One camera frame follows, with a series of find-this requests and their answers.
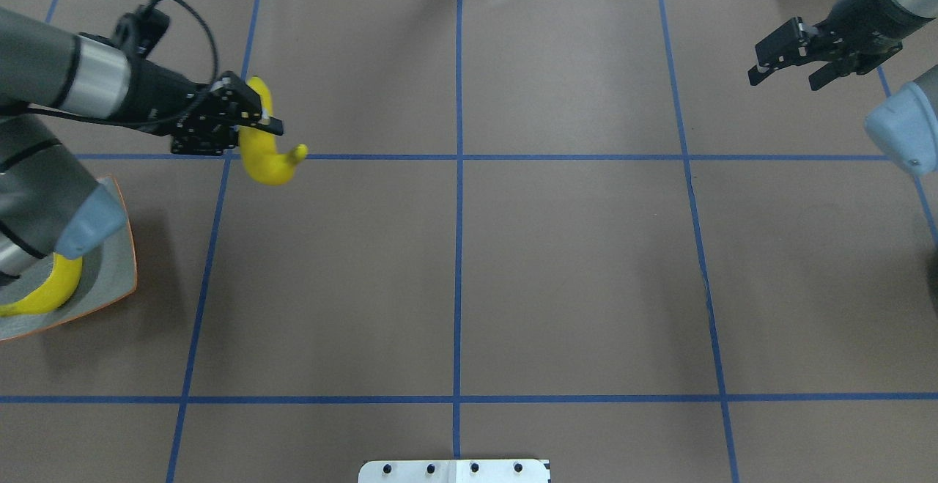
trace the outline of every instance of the table surface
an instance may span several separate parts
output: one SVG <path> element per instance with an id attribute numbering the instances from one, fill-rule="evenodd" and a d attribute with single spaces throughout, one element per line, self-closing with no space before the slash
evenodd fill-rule
<path id="1" fill-rule="evenodd" d="M 107 34 L 143 1 L 0 4 Z M 938 26 L 811 92 L 746 71 L 834 0 L 188 1 L 311 156 L 265 187 L 48 120 L 121 185 L 140 286 L 0 346 L 4 480 L 934 480 L 938 182 L 862 122 Z M 151 58 L 208 75 L 167 12 Z"/>

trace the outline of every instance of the blue tape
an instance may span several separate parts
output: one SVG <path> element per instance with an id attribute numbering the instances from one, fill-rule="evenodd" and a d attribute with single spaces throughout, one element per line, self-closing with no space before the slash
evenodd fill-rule
<path id="1" fill-rule="evenodd" d="M 718 395 L 464 395 L 462 404 L 602 404 L 720 402 Z"/>
<path id="2" fill-rule="evenodd" d="M 462 456 L 459 395 L 462 392 L 462 2 L 456 0 L 456 260 L 453 287 L 453 459 Z"/>
<path id="3" fill-rule="evenodd" d="M 320 161 L 455 161 L 458 155 L 421 153 L 309 153 L 307 159 Z"/>
<path id="4" fill-rule="evenodd" d="M 451 404 L 449 395 L 402 396 L 192 396 L 190 404 Z"/>
<path id="5" fill-rule="evenodd" d="M 795 400 L 938 400 L 934 392 L 867 392 L 867 393 L 752 393 L 728 395 L 730 402 L 795 402 Z"/>
<path id="6" fill-rule="evenodd" d="M 261 7 L 261 0 L 254 0 L 254 8 L 251 11 L 251 28 L 248 29 L 248 44 L 245 46 L 244 63 L 241 66 L 241 76 L 247 75 L 248 63 L 251 60 L 251 40 L 254 38 L 254 27 L 257 23 L 257 13 Z M 225 205 L 225 191 L 228 188 L 228 174 L 231 171 L 232 156 L 224 157 L 225 164 L 221 170 L 221 183 L 218 185 L 218 199 L 215 200 L 215 217 L 212 220 L 212 231 L 208 238 L 208 252 L 205 256 L 205 269 L 202 272 L 202 286 L 199 290 L 199 303 L 195 311 L 195 322 L 192 325 L 192 337 L 190 347 L 188 347 L 188 359 L 185 361 L 185 378 L 182 386 L 182 399 L 179 402 L 179 412 L 177 414 L 177 426 L 173 435 L 173 447 L 170 450 L 169 465 L 166 469 L 166 483 L 173 483 L 175 477 L 175 467 L 179 457 L 179 446 L 182 442 L 182 432 L 185 426 L 185 407 L 188 405 L 188 393 L 192 386 L 192 370 L 195 367 L 195 355 L 199 348 L 199 336 L 202 333 L 202 314 L 205 310 L 205 300 L 208 296 L 208 284 L 212 275 L 212 264 L 215 259 L 215 245 L 218 242 L 218 228 L 221 225 L 222 210 Z"/>
<path id="7" fill-rule="evenodd" d="M 693 161 L 851 161 L 851 162 L 882 162 L 888 161 L 885 155 L 688 155 L 687 158 Z"/>
<path id="8" fill-rule="evenodd" d="M 730 420 L 730 405 L 726 399 L 726 383 L 723 378 L 723 360 L 720 357 L 720 337 L 717 335 L 717 318 L 714 316 L 713 294 L 710 290 L 710 277 L 706 268 L 704 239 L 701 235 L 700 217 L 697 214 L 697 196 L 694 194 L 693 173 L 690 171 L 690 152 L 687 150 L 687 135 L 684 133 L 684 115 L 681 111 L 680 91 L 677 89 L 677 74 L 674 72 L 674 55 L 671 50 L 671 33 L 668 29 L 668 13 L 664 0 L 659 2 L 661 29 L 664 32 L 664 48 L 668 58 L 668 73 L 671 77 L 671 98 L 674 101 L 674 118 L 677 121 L 677 133 L 684 156 L 684 179 L 687 183 L 687 199 L 690 200 L 690 217 L 693 220 L 694 240 L 697 243 L 697 260 L 703 277 L 703 289 L 706 293 L 706 309 L 710 327 L 710 346 L 713 350 L 714 368 L 717 373 L 717 388 L 720 390 L 720 409 L 723 412 L 723 433 L 726 437 L 726 452 L 730 462 L 730 475 L 733 483 L 739 483 L 739 469 L 736 463 L 736 443 L 733 439 L 733 424 Z"/>
<path id="9" fill-rule="evenodd" d="M 179 404 L 180 397 L 123 395 L 0 395 L 0 404 Z"/>
<path id="10" fill-rule="evenodd" d="M 463 155 L 467 161 L 679 161 L 684 157 L 680 155 L 667 155 L 667 153 L 651 153 L 650 155 L 567 155 L 567 153 L 482 153 L 482 155 Z"/>
<path id="11" fill-rule="evenodd" d="M 58 6 L 58 0 L 53 0 L 49 4 L 49 11 L 46 13 L 46 23 L 53 22 L 53 16 L 56 15 L 56 6 Z"/>

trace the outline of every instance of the black wire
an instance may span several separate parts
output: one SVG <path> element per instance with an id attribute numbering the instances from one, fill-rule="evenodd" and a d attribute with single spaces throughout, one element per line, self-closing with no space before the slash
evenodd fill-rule
<path id="1" fill-rule="evenodd" d="M 162 1 L 166 0 L 150 0 L 147 3 L 147 8 L 144 8 L 144 11 L 141 15 L 148 16 L 153 11 L 155 6 L 160 4 Z M 202 30 L 205 31 L 205 36 L 208 36 L 208 45 L 212 50 L 212 78 L 208 80 L 208 83 L 205 84 L 205 87 L 198 90 L 196 95 L 192 98 L 192 103 L 186 106 L 183 110 L 179 111 L 177 114 L 171 117 L 164 117 L 162 119 L 147 120 L 146 122 L 114 122 L 113 120 L 107 119 L 96 119 L 92 117 L 83 117 L 81 115 L 72 115 L 71 113 L 66 113 L 64 111 L 56 111 L 53 109 L 41 109 L 41 108 L 27 108 L 24 110 L 24 113 L 31 113 L 33 115 L 46 115 L 50 117 L 57 117 L 60 119 L 67 120 L 77 120 L 77 122 L 87 122 L 92 123 L 92 125 L 114 125 L 114 126 L 124 126 L 124 127 L 138 127 L 145 125 L 160 125 L 161 123 L 174 122 L 184 118 L 185 115 L 190 114 L 195 108 L 198 108 L 200 103 L 204 101 L 205 97 L 208 96 L 209 89 L 212 89 L 212 84 L 215 83 L 215 78 L 218 77 L 218 48 L 215 46 L 215 37 L 212 35 L 212 30 L 208 28 L 208 24 L 205 23 L 205 19 L 199 15 L 198 12 L 195 12 L 195 9 L 188 5 L 184 0 L 169 0 L 177 3 L 179 6 L 188 11 L 192 15 L 192 18 L 195 18 L 199 25 L 202 27 Z"/>

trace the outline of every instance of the banana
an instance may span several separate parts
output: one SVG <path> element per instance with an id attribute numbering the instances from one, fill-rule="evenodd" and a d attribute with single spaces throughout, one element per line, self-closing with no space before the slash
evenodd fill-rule
<path id="1" fill-rule="evenodd" d="M 53 270 L 43 285 L 17 302 L 0 306 L 0 316 L 43 314 L 59 309 L 78 289 L 80 279 L 81 258 L 65 259 L 53 254 Z"/>
<path id="2" fill-rule="evenodd" d="M 274 114 L 274 103 L 270 89 L 264 80 L 254 76 L 248 86 L 261 95 L 261 104 L 268 114 Z M 277 139 L 271 133 L 247 126 L 238 127 L 238 146 L 241 161 L 251 179 L 263 185 L 283 185 L 294 177 L 296 165 L 306 158 L 309 149 L 305 144 L 296 146 L 288 153 L 277 153 Z"/>

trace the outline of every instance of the toy banana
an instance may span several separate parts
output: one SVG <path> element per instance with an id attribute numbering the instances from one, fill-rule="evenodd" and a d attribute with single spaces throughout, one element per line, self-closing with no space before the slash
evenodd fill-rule
<path id="1" fill-rule="evenodd" d="M 264 80 L 254 76 L 248 80 L 248 86 L 261 95 L 261 103 L 268 114 L 273 115 L 274 105 L 270 89 Z M 294 176 L 296 165 L 306 158 L 309 149 L 305 144 L 296 146 L 288 153 L 277 153 L 277 139 L 271 133 L 240 126 L 238 146 L 241 148 L 241 160 L 251 179 L 264 185 L 283 185 Z"/>
<path id="2" fill-rule="evenodd" d="M 0 316 L 43 314 L 58 309 L 78 289 L 81 279 L 81 258 L 66 259 L 53 254 L 53 270 L 33 292 L 21 300 L 0 306 Z"/>

